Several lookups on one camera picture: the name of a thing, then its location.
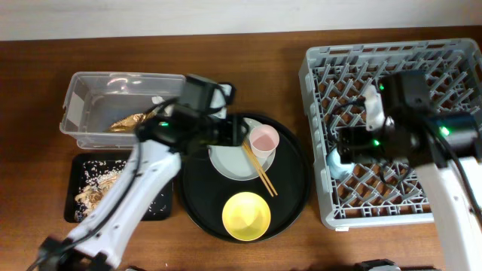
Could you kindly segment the noodle and rice leftovers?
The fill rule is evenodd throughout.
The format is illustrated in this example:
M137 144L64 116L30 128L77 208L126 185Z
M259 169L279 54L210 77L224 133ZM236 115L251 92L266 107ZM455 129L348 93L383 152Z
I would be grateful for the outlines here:
M126 160L87 160L81 163L77 176L78 184L73 188L73 221L83 221L100 203L120 177ZM162 189L150 203L143 221L162 221L172 211L172 182Z

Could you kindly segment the white tissue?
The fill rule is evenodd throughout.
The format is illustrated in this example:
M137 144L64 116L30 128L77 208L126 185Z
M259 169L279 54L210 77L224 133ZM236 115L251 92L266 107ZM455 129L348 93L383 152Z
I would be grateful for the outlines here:
M151 98L151 101L154 105L159 105L159 104L162 104L164 102L164 99L161 96L153 96Z

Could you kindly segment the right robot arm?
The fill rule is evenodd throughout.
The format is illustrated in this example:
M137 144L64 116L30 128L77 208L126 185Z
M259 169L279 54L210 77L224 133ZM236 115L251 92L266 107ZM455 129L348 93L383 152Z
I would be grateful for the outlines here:
M481 133L468 112L439 112L422 71L385 76L352 104L365 126L331 140L343 166L405 162L429 200L449 270L481 268Z

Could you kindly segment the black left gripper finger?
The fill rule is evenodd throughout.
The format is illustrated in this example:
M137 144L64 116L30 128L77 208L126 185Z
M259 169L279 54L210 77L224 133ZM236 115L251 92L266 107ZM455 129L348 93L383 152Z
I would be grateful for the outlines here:
M235 114L232 116L233 127L233 146L240 146L249 133L249 125L242 116Z
M211 145L232 146L233 127L229 123L218 123L213 126Z

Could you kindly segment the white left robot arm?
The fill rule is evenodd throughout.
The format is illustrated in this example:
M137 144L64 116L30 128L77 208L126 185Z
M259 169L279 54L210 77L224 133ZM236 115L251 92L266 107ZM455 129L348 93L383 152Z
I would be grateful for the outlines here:
M215 116L176 105L135 128L137 143L119 179L68 236L48 237L30 270L114 270L156 195L177 176L182 158L206 145L239 146L249 126L238 115Z

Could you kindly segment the blue plastic cup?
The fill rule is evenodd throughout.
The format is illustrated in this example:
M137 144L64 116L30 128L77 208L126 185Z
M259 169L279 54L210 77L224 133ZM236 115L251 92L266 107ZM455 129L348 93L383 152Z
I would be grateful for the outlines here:
M330 176L334 179L340 179L352 173L355 168L354 163L345 163L341 161L341 157L336 148L327 155L326 161Z

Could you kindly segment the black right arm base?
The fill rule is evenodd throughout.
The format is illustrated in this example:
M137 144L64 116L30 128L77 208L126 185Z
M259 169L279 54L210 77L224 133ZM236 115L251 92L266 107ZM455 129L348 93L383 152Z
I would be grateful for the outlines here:
M356 263L355 271L401 271L393 261L388 259L367 260L361 263Z

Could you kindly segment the yellow bowl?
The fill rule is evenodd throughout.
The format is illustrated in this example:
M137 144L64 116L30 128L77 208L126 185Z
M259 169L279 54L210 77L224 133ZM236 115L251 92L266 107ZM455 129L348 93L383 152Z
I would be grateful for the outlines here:
M230 236L242 242L251 242L260 239L267 232L271 211L261 196L241 192L234 194L224 204L221 219Z

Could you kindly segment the pink plastic cup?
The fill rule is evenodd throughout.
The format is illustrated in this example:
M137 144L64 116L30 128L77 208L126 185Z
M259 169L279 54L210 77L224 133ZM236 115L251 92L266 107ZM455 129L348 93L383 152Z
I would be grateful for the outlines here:
M274 127L262 124L250 132L249 144L256 157L267 158L276 150L279 134Z

